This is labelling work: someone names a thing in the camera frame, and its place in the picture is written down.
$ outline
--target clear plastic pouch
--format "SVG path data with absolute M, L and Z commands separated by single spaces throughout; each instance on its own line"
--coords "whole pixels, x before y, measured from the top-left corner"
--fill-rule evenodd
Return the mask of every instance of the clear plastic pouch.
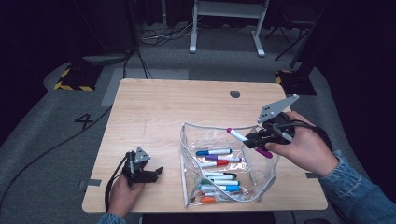
M 242 135 L 257 132 L 260 126 L 233 128 Z M 253 148 L 227 133 L 227 129 L 183 123 L 180 131 L 180 159 L 185 206 L 229 202 L 259 202 L 263 194 L 276 180 L 276 166 L 280 157 L 265 158 Z M 197 151 L 230 148 L 229 154 L 219 156 L 241 158 L 241 161 L 228 161 L 226 165 L 201 167 L 214 162 L 205 156 L 197 156 Z M 212 174 L 236 175 L 239 188 L 218 181 Z

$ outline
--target white metal stand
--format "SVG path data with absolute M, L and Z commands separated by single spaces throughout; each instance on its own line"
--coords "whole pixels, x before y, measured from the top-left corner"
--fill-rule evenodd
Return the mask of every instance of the white metal stand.
M 259 19 L 256 31 L 252 31 L 254 44 L 260 57 L 264 57 L 265 53 L 262 48 L 262 42 L 259 34 L 262 29 L 265 12 L 267 11 L 268 0 L 264 0 L 263 4 L 243 4 L 243 3 L 227 3 L 227 2 L 206 2 L 195 0 L 193 9 L 193 25 L 190 42 L 190 53 L 195 53 L 197 48 L 197 22 L 198 15 L 206 16 L 223 16 L 223 17 L 240 17 Z

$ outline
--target sleeve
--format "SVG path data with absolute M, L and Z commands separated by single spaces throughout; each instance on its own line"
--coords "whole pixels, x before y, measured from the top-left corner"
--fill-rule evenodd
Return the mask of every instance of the sleeve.
M 97 224 L 126 224 L 122 217 L 111 213 L 104 213 Z
M 396 205 L 381 188 L 359 175 L 340 150 L 334 152 L 340 161 L 328 175 L 318 180 L 328 196 L 355 223 L 396 223 Z

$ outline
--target gray floor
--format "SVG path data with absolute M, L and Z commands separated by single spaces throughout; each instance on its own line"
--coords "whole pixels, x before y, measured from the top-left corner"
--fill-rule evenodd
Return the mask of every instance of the gray floor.
M 161 47 L 141 47 L 140 51 L 153 78 L 275 83 L 274 72 L 290 69 L 289 63 L 297 48 L 275 62 L 274 58 L 288 44 L 280 32 L 275 32 L 264 40 L 270 31 L 262 30 L 261 40 L 266 56 L 260 58 L 250 35 L 253 29 L 254 27 L 204 30 L 198 34 L 195 54 L 189 54 L 189 35 Z M 287 31 L 287 34 L 296 36 L 295 31 Z M 75 123 L 75 119 L 88 113 L 90 119 L 98 120 L 109 109 L 123 63 L 104 68 L 96 91 L 53 89 L 66 66 L 67 62 L 48 74 L 44 80 L 48 93 L 0 148 L 2 194 L 12 178 L 29 162 L 82 130 L 82 124 Z M 126 68 L 127 77 L 142 77 L 142 65 L 136 55 Z M 310 79 L 318 95 L 302 95 L 291 108 L 325 129 L 334 148 L 342 149 L 352 165 L 365 175 L 345 137 L 325 78 L 318 70 L 314 70 Z M 64 142 L 30 165 L 7 193 L 0 222 L 95 223 L 101 214 L 82 211 L 84 188 L 79 184 L 90 178 L 108 116 L 109 113 L 106 113 L 86 132 Z M 275 215 L 276 222 L 282 224 L 303 223 L 316 217 L 326 218 L 333 224 L 342 223 L 330 207 L 324 211 L 287 211 L 275 212 Z M 132 213 L 127 221 L 138 223 L 140 216 Z

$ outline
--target hand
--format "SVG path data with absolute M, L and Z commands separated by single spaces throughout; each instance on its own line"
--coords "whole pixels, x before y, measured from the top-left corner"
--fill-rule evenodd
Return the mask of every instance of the hand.
M 110 191 L 108 213 L 126 217 L 145 186 L 146 184 L 139 183 L 130 188 L 126 177 L 120 175 Z
M 290 120 L 298 119 L 314 125 L 297 112 L 291 111 L 286 114 Z M 328 175 L 337 167 L 339 161 L 316 133 L 304 127 L 294 127 L 294 132 L 294 138 L 290 144 L 266 143 L 265 148 L 319 176 Z

